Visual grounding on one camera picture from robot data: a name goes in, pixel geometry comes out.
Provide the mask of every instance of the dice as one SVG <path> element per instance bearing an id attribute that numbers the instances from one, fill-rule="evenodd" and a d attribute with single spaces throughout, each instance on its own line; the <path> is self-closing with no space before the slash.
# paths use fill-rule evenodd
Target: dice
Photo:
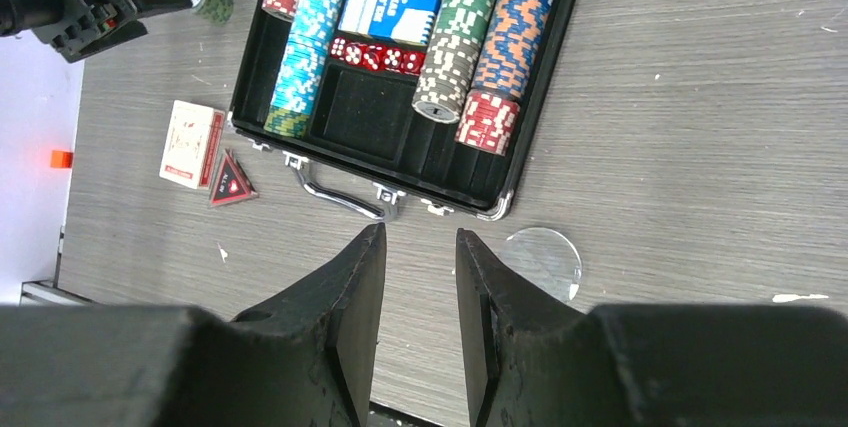
<path id="1" fill-rule="evenodd" d="M 400 71 L 404 74 L 418 75 L 424 65 L 424 52 L 407 51 L 403 54 Z"/>
<path id="2" fill-rule="evenodd" d="M 400 64 L 403 62 L 403 51 L 390 47 L 383 54 L 383 68 L 392 72 L 400 72 Z"/>
<path id="3" fill-rule="evenodd" d="M 330 57 L 344 60 L 345 47 L 347 46 L 347 43 L 347 39 L 342 37 L 336 37 L 333 39 L 333 43 L 330 45 Z"/>
<path id="4" fill-rule="evenodd" d="M 365 54 L 362 55 L 362 65 L 372 72 L 383 70 L 383 57 L 386 50 L 388 49 L 384 45 L 369 45 L 365 49 Z"/>
<path id="5" fill-rule="evenodd" d="M 362 64 L 362 58 L 365 54 L 365 46 L 355 42 L 349 42 L 345 46 L 344 60 L 350 65 L 357 66 Z"/>

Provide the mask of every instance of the table surface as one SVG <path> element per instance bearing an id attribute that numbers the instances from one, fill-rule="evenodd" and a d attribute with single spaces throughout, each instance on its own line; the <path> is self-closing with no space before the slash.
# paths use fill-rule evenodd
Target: table surface
<path id="1" fill-rule="evenodd" d="M 373 398 L 467 425 L 453 269 L 458 227 L 494 249 L 564 232 L 573 305 L 770 302 L 848 312 L 848 0 L 578 0 L 512 214 L 389 225 Z M 366 224 L 307 195 L 279 153 L 227 134 L 257 200 L 218 209 L 157 176 L 174 99 L 229 106 L 253 5 L 182 12 L 87 61 L 60 286 L 108 303 L 232 316 L 333 257 Z M 327 186 L 373 196 L 330 168 Z M 219 245 L 227 253 L 222 261 Z"/>

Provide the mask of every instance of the white paint speck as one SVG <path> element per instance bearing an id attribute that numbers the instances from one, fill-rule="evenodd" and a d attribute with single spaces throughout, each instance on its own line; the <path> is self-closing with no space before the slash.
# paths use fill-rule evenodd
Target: white paint speck
<path id="1" fill-rule="evenodd" d="M 810 295 L 798 295 L 798 294 L 775 294 L 774 297 L 771 298 L 771 301 L 775 304 L 785 304 L 786 302 L 795 302 L 796 300 L 802 299 L 829 299 L 827 295 L 824 294 L 810 294 Z"/>
<path id="2" fill-rule="evenodd" d="M 842 15 L 842 14 L 843 14 L 846 10 L 848 10 L 848 5 L 846 5 L 845 7 L 843 7 L 843 8 L 842 8 L 842 10 L 840 10 L 839 12 L 837 12 L 837 13 L 836 13 L 836 15 L 834 15 L 833 17 L 831 17 L 831 18 L 830 18 L 830 20 L 828 20 L 827 22 L 825 22 L 825 23 L 822 25 L 822 30 L 823 30 L 823 31 L 825 31 L 825 32 L 830 32 L 831 34 L 835 34 L 835 33 L 839 32 L 839 31 L 838 31 L 838 30 L 836 30 L 836 29 L 831 29 L 830 27 L 828 27 L 828 25 L 830 25 L 830 23 L 831 23 L 831 22 L 833 22 L 834 20 L 838 19 L 838 18 L 839 18 L 839 16 L 840 16 L 840 15 Z"/>
<path id="3" fill-rule="evenodd" d="M 230 256 L 230 254 L 228 254 L 228 253 L 227 253 L 227 251 L 226 251 L 226 250 L 224 250 L 224 248 L 223 248 L 223 247 L 221 247 L 221 243 L 220 243 L 220 242 L 216 242 L 216 244 L 218 244 L 218 252 L 220 252 L 220 253 L 221 253 L 221 261 L 222 261 L 222 262 L 224 262 L 224 263 L 226 264 L 226 263 L 227 263 L 227 257 L 229 257 L 229 256 Z"/>
<path id="4" fill-rule="evenodd" d="M 194 75 L 194 74 L 191 74 L 191 78 L 192 78 L 192 79 L 194 79 L 194 80 L 196 80 L 196 81 L 198 81 L 198 82 L 204 83 L 204 84 L 206 84 L 206 85 L 212 85 L 211 83 L 206 82 L 205 80 L 201 79 L 200 77 L 198 77 L 198 76 L 196 76 L 196 75 Z"/>

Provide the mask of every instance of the green poker chip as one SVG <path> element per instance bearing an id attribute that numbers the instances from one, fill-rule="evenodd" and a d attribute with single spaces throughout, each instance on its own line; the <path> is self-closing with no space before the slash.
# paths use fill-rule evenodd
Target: green poker chip
<path id="1" fill-rule="evenodd" d="M 413 96 L 417 112 L 436 122 L 459 121 L 495 3 L 442 0 Z"/>
<path id="2" fill-rule="evenodd" d="M 265 120 L 265 130 L 283 137 L 300 138 L 306 133 L 309 115 L 272 107 Z"/>
<path id="3" fill-rule="evenodd" d="M 191 11 L 204 19 L 224 24 L 233 15 L 233 0 L 191 0 Z"/>

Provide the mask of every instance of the metal handle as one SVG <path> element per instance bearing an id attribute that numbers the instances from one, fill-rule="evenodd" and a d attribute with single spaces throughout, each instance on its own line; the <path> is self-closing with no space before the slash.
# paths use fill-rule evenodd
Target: metal handle
<path id="1" fill-rule="evenodd" d="M 377 199 L 383 204 L 383 208 L 374 207 L 364 200 L 321 187 L 312 176 L 312 169 L 310 168 L 308 158 L 285 151 L 283 151 L 283 155 L 286 157 L 286 165 L 292 168 L 297 181 L 303 187 L 303 190 L 309 192 L 309 194 L 358 212 L 375 222 L 390 222 L 397 218 L 398 199 L 405 196 L 406 192 L 375 182 L 374 186 L 377 187 Z"/>

